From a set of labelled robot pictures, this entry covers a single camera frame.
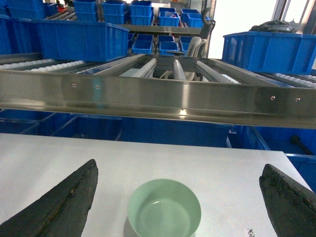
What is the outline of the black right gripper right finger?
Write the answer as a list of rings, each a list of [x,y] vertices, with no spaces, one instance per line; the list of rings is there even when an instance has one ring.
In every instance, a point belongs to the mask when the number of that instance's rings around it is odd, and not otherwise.
[[[316,235],[316,194],[271,164],[259,185],[270,222],[278,237]]]

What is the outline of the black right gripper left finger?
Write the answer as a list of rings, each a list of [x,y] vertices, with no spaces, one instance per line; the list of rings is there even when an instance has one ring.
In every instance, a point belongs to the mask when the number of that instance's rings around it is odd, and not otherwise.
[[[3,222],[2,237],[80,237],[92,207],[98,167],[89,160],[38,200]]]

